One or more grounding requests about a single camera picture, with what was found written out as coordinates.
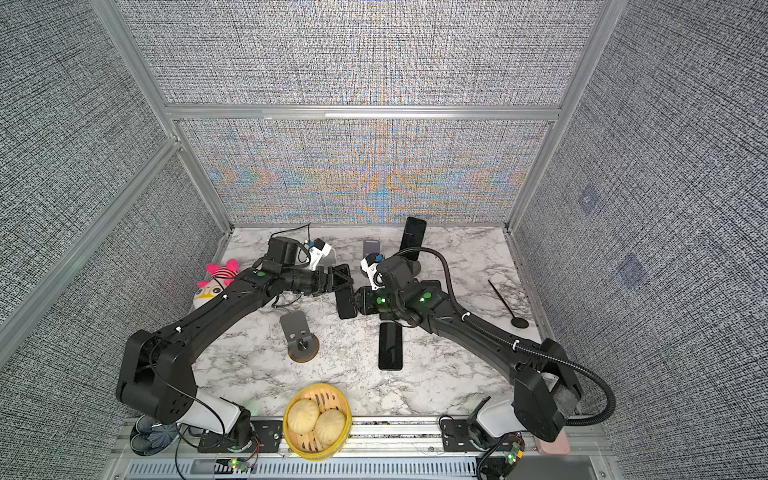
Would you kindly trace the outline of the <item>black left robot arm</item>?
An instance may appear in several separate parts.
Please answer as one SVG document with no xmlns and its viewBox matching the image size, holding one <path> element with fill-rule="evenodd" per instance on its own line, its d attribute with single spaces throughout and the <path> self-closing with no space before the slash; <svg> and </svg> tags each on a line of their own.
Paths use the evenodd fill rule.
<svg viewBox="0 0 768 480">
<path fill-rule="evenodd" d="M 250 446 L 253 429 L 244 407 L 199 391 L 192 366 L 230 327 L 289 291 L 318 296 L 351 292 L 347 264 L 300 269 L 271 261 L 241 271 L 222 293 L 157 331 L 139 330 L 125 345 L 119 369 L 119 402 L 162 424 L 183 423 L 218 436 L 218 446 Z"/>
</svg>

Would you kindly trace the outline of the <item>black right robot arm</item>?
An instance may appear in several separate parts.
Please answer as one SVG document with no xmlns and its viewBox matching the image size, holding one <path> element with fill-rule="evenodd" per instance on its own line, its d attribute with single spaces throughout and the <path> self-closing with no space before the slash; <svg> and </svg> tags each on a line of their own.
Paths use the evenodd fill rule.
<svg viewBox="0 0 768 480">
<path fill-rule="evenodd" d="M 438 281 L 417 278 L 418 264 L 403 256 L 373 254 L 361 261 L 370 281 L 357 292 L 361 313 L 447 338 L 497 370 L 513 385 L 512 396 L 488 397 L 467 420 L 468 436 L 487 449 L 518 431 L 553 442 L 574 416 L 583 389 L 562 347 L 538 344 L 502 330 L 471 313 Z"/>
</svg>

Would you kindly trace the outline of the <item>black phone front wooden stand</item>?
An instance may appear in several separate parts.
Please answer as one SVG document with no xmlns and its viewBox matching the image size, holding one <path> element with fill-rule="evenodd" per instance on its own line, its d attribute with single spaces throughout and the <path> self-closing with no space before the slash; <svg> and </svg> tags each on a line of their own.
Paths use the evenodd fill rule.
<svg viewBox="0 0 768 480">
<path fill-rule="evenodd" d="M 431 292 L 440 292 L 442 290 L 439 280 L 426 280 L 422 282 L 423 287 Z"/>
</svg>

